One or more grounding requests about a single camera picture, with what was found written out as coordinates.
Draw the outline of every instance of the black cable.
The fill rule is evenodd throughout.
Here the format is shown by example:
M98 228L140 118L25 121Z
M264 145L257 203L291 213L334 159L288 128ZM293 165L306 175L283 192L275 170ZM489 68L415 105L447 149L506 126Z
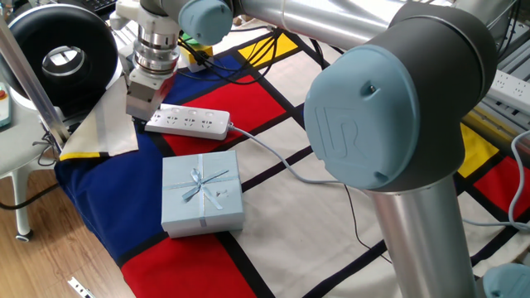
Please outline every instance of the black cable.
M256 47L258 45L258 43L255 43L254 44L254 48L252 50L252 52L250 53L250 56L247 58L247 60L245 61L245 63L243 65L241 65L241 67L238 69L238 70L232 70L232 69L228 69L226 67L221 67L221 66L218 66L216 64L213 64L211 62L208 61L209 57L204 57L204 56L201 56L199 55L199 53L197 53L197 51L195 51L195 49L193 47L191 47L190 45L188 45L186 43L186 41L183 41L181 38L178 42L178 45L179 46L182 46L183 48L185 48L187 51L189 51L195 58L195 60L197 60L197 63L199 65L203 65L203 64L208 64L208 65L212 65L214 67L217 67L217 68L220 68L222 70L227 70L227 71L236 71L236 72L240 72L240 71L243 71L245 70L249 65L251 66L254 66L254 64L251 64L250 61L254 60L254 58L256 58L257 55L259 55L259 53L261 53L261 51L263 50L263 48L265 48L271 41L273 41L272 38L268 39L267 42L265 42L259 49L258 51L254 54L254 51L256 50ZM260 61L267 53L268 51L270 50L270 47L269 49L267 49L267 52L262 55L262 57L260 57L257 61Z
M224 76L222 76L220 73L218 73L216 70L206 66L206 68L208 68L211 72L213 72L215 75L219 76L222 80L225 80L229 83L232 83L232 84L237 84L237 85L250 85L250 84L254 84L256 82L258 82L260 79L263 79L265 77L265 75L268 74L268 72L271 70L272 68L272 64L274 64L274 60L276 59L276 53L277 53L277 40L279 38L279 35L278 34L275 34L274 36L274 39L275 41L273 42L273 44L271 46L273 46L274 50L272 52L272 58L271 58L271 64L267 67L267 69L259 76L257 77L255 80L251 81L251 82L238 82L238 81L235 81L235 80L232 80L232 79L229 79L229 78L226 78ZM268 52L270 51L270 47L269 49L267 49L267 52L265 54L262 55L262 57L260 57L258 59L258 61L260 61Z
M504 46L504 40L508 39L508 31L510 30L510 23L512 22L514 13L515 13L515 4L512 6L512 9L510 10L510 15L508 16L508 25L506 26L506 30L504 30L503 39L500 42L499 48L497 49L497 57L500 57L500 51L503 49Z
M322 51L322 48L320 47L320 44L318 43L318 41L310 38L310 41L311 41L311 44L313 44L313 47L315 48L315 52L316 54L318 55L318 59L319 59L319 64L320 64L320 67L322 68L322 70L325 70L325 60L324 60L324 52Z
M34 195L31 199L27 200L26 202L20 203L18 205L9 206L9 205L5 205L5 204L0 203L0 209L11 210L11 211L22 209L24 207L27 207L29 204L35 202L36 200L42 198L43 196L48 195L51 191L55 190L58 187L59 187L59 184L55 183L54 185L48 187L47 189L41 191L40 193L38 193L36 195Z
M269 26L257 26L257 27L254 27L254 28L249 28L249 29L235 29L235 30L232 30L230 32L248 32L248 31L255 31L255 30L259 30L259 29L268 29Z
M357 241L361 243L362 246L364 246L367 249L372 249L370 246L364 244L364 242L362 242L361 238L359 237L359 231L357 230L357 219L355 218L354 203L352 202L351 194L349 193L348 186L344 185L344 188L346 189L346 192L348 193L349 207L351 207L351 214L354 216L355 237L357 238ZM382 257L383 259L385 259L385 261L392 264L392 261L388 260L384 255L381 255L380 257Z
M256 43L254 44L254 48L252 48L252 51L250 52L250 55L248 56L248 58L247 58L247 60L245 61L245 63L244 63L243 65L241 65L241 68L239 69L239 71L242 71L243 68L244 68L246 65L249 65L249 61L251 60L250 58L253 57L254 51L256 50L256 47L257 47L257 46L258 46L258 43L256 42ZM196 77L196 76L194 76L194 75L189 75L189 74L186 74L186 73L179 73L179 75L182 75L182 76L184 76L184 77L186 77L186 78L196 79L196 80L201 80L201 81L205 81L205 82L220 82L220 81L222 81L222 79L205 79L205 78Z
M205 63L205 67L207 70L209 70L210 72L214 73L214 75L218 76L219 77L219 80L224 80L224 81L227 81L229 83L232 83L232 84L238 84L238 85L250 85L250 84L254 84L256 82L258 82L260 79L262 79L263 77L265 77L265 75L268 74L268 72L271 70L272 68L272 64L274 62L274 60L276 59L276 54L277 54L277 42L278 42L278 39L280 38L280 35L282 34L282 30L281 29L276 29L274 31L274 34L272 35L272 37L270 39L268 39L260 48L259 50L255 53L255 54L252 54L251 53L251 57L249 57L247 59L247 61L245 61L245 63L242 65L242 67L237 70L235 73L229 75L228 77L226 76L223 76L222 74L220 74L218 71L216 71L212 66L210 66L209 64L211 64L211 62L209 63ZM272 43L266 50L265 52L258 58L256 59L255 62L251 62L252 60L254 60L260 53L261 51L263 50L263 48L265 48L266 46L268 46L269 43ZM189 45L187 45L185 42L183 42L183 40L181 39L181 41L179 42L179 46L183 46L186 50L188 50L194 57L196 55L196 52L193 48L191 48ZM237 73L243 71L243 70L246 70L246 68L251 65L252 67L254 67L257 63L259 63L259 61L261 61L261 59L263 59L263 57L265 57L265 55L267 55L270 50L273 49L273 52L272 52L272 59L271 59L271 64L267 67L267 69L263 72L263 74L261 74L259 77L257 77L255 80L251 81L251 82L238 82L237 80L233 80L233 79L230 79L230 77L236 75ZM202 78L199 78L199 77L195 77L195 76L191 76L191 75L188 75L188 74L181 74L187 78L190 78L190 79L197 79L197 80L204 80L204 81L218 81L217 79L202 79Z
M517 3L515 4L515 17L513 17L513 26L512 26L512 31L510 32L510 37L508 38L508 43L506 44L506 46L504 47L504 50L503 50L503 53L499 55L499 58L502 57L504 54L506 54L506 51L508 50L508 48L510 47L510 43L512 42L512 38L513 38L513 34L515 34L515 26L517 25L517 20L519 19L519 13L521 12L521 0L518 0Z
M37 163L39 164L39 166L53 166L58 160L57 152L55 151L55 143L54 143L53 137L51 136L50 132L46 132L41 140L43 142L33 142L33 144L31 144L32 146L36 146L36 145L45 146L44 149L42 149L41 154L39 155L39 159L37 160ZM41 159L44 156L44 153L46 152L46 150L48 150L48 148L50 147L53 152L53 161L49 164L43 164L41 162Z

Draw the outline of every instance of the white fabric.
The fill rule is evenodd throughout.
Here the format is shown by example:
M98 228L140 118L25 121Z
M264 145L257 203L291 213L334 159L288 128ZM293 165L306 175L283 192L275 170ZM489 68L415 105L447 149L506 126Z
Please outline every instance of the white fabric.
M299 53L272 67L267 80L293 105L304 102L319 65ZM293 119L279 123L258 137L284 157L307 147L302 128ZM242 181L276 165L279 160L252 140L233 148L238 152ZM314 154L293 166L310 179L331 179ZM350 189L359 237L372 247L383 239L373 203L364 193ZM367 251L354 235L348 195L342 185L305 185L287 170L243 194L247 221L233 235L276 297L301 297ZM469 194L459 197L467 219L494 222L495 218ZM465 234L474 255L502 228L465 224ZM530 245L530 237L518 234L490 259L475 266L477 276L492 267L514 260ZM328 297L402 297L393 267L378 257L360 272L343 281Z
M138 150L133 119L125 113L127 85L120 78L107 90L65 144L62 159L107 152L116 156Z

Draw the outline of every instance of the white cloth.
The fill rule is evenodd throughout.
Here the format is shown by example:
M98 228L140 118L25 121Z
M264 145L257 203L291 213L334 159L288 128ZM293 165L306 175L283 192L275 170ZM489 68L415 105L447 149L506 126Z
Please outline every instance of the white cloth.
M133 119L125 113L127 85L118 79L65 144L60 159L116 156L138 150Z

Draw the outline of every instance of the metal pole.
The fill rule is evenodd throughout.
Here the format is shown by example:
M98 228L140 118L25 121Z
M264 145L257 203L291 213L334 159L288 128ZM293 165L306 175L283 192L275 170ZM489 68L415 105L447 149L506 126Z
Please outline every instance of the metal pole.
M39 79L33 72L29 62L27 62L24 53L22 53L20 46L3 18L0 20L0 53L12 69L20 85L24 88L24 91L26 91L29 99L35 104L46 129L54 137L60 150L70 136L68 129L60 120L59 115L57 115L46 91L42 88Z
M351 49L386 31L405 2L399 0L240 0L245 14Z
M419 190L368 193L403 297L476 297L452 176Z

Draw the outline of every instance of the black stripe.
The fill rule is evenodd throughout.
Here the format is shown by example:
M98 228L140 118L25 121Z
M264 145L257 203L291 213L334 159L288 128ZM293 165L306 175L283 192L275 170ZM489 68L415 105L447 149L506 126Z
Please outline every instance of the black stripe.
M477 190L474 186L468 186L465 191L473 197L479 203L486 211L488 211L495 219L497 219L499 222L506 222L508 221L508 215L504 210L502 210L500 207L498 207L495 203L493 203L490 199L488 199L485 195L483 195L480 190Z
M288 118L290 118L291 116L288 114L288 113L284 113L276 118L274 118L273 120L263 124L262 126L256 128L256 129L253 129L252 131L248 132L250 134L252 134L253 136L256 136L262 132L265 132L267 131L268 129L272 128L272 127L275 127L276 125L278 125L279 123L282 123L284 121L286 121ZM239 143L241 142L244 142L248 140L247 137L245 136L241 136L241 137L238 137L230 142L227 142L223 145L220 145L219 147L215 148L212 152L222 152L222 151L227 151L229 150L230 148L238 145Z
M357 258L355 261L351 262L348 266L344 267L344 269L323 280L320 284L314 287L313 290L305 294L304 298L324 297L327 293L333 290L333 288L338 286L346 278L354 275L361 269L365 268L367 265L375 261L375 259L377 259L386 251L387 247L384 244L384 241L380 241L375 246L370 248L370 250L365 252L362 256Z
M296 48L295 50L291 50L287 52L285 55L281 55L274 59L274 61L268 61L267 63L263 63L260 65L260 68L254 68L252 70L249 70L248 75L252 75L254 79L257 79L261 76L261 73L259 72L260 69L266 68L269 66L272 62L277 63L280 60L286 59L292 55L295 55L296 53L300 52L300 48ZM245 58L242 55L234 55L236 61L239 63L244 63ZM304 127L304 119L303 117L297 112L296 108L292 105L291 102L289 102L288 99L283 96L282 93L280 93L274 86L267 80L267 76L265 76L264 79L260 79L258 83L262 86L267 93L269 93L278 104L282 106L283 109L285 109L295 121L300 124L302 127Z
M530 208L527 209L518 221L527 223L530 221ZM493 256L500 248L502 248L508 241L517 234L518 230L513 227L504 228L495 238L493 238L488 244L486 244L479 252L471 257L471 263L473 266L478 264L480 261L486 260Z
M215 237L221 242L226 252L232 258L235 266L247 281L248 285L258 298L274 297L267 283L259 275L256 267L250 262L245 251L239 246L234 236L230 232L216 233Z
M166 139L158 132L144 132L146 133L151 141L158 148L158 151L162 154L163 157L173 157L175 152L171 149L171 146L166 142Z
M453 175L453 180L455 182L456 195L462 195L462 193L464 193L465 191L465 188L467 187L467 183L465 183L465 178L459 172L456 172Z
M259 36L258 38L255 38L251 41L248 41L248 42L245 42L243 44L241 44L240 46L236 46L234 48L231 48L230 50L226 50L218 55L216 55L214 58L216 60L220 60L224 57L227 57L227 56L232 56L232 58L234 58L236 60L236 62L238 62L240 65L243 65L247 60L245 57L243 57L240 53L239 53L239 50L241 49L244 49L248 46L252 46L253 44L257 43L257 42L260 42L262 40L265 40L267 38L270 38L272 37L272 32L271 33L268 33L266 35L263 35L263 36ZM245 76L248 75L248 72L249 71L252 71L252 70L255 70L254 68L249 68L248 70L245 70L245 71L241 71L239 74L237 75L234 75L232 77L230 77L231 79L234 79L234 80L238 80L238 79L241 79ZM181 72L184 72L184 73L188 73L189 71L187 69L183 69L183 71ZM227 82L226 80L224 79L219 79L219 82L210 86L209 88L207 89L204 89L204 90L201 90L200 92L197 92L195 94L192 94L191 96L187 97L187 98L184 98L182 100L180 100L178 102L179 105L182 105L182 104L185 104L185 103L189 103L195 99L198 99L202 96L205 96L206 94L210 94L212 93L213 91L215 91L216 89L219 89L221 87L224 87L225 85L227 84L230 84L230 82Z
M139 255L142 252L145 252L147 249L152 248L153 246L157 245L158 243L164 241L167 238L169 238L169 235L166 232L161 232L154 236L151 236L148 240L140 243L135 248L131 249L128 252L125 252L123 255L118 257L116 259L116 264L121 269L126 262L129 262L135 256Z
M260 79L259 84L262 86L262 88L265 89L269 94L271 94L272 98L276 100L283 109L285 109L293 119L302 127L304 130L306 129L306 125L304 124L304 118L300 113L298 113L298 110L292 105L291 102L289 102L288 99L283 96L272 84L266 80L266 79Z
M316 54L315 50L310 48L298 35L286 32L285 35L289 37L301 50L310 56L318 65L320 65L320 57ZM324 67L330 66L330 62L324 59Z
M311 147L306 147L299 152L293 154L292 156L288 157L286 159L287 163L289 165L294 165L298 161L301 161L302 159L308 157L311 153L313 153L313 150ZM260 185L265 180L268 180L275 176L276 174L280 173L281 171L285 170L286 167L282 162L277 163L272 168L269 168L268 170L264 171L263 173L253 177L251 180L248 180L241 184L241 189L243 192L246 192L247 190L251 190L253 187Z
M486 161L482 166L480 166L479 169L477 169L471 175L465 178L465 183L467 185L473 185L475 182L480 180L480 178L488 174L489 171L495 168L503 160L504 156L502 156L500 152L495 154L494 156L491 156L491 158L489 158L488 161Z

